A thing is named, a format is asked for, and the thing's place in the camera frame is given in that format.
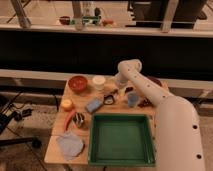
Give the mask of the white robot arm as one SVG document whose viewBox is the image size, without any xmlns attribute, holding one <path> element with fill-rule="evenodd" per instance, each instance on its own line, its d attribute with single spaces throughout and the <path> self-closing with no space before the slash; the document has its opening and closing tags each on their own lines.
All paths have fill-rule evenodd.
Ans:
<svg viewBox="0 0 213 171">
<path fill-rule="evenodd" d="M 140 73 L 139 59 L 123 60 L 115 84 L 130 81 L 156 107 L 156 171 L 206 171 L 199 116 L 191 102 Z"/>
</svg>

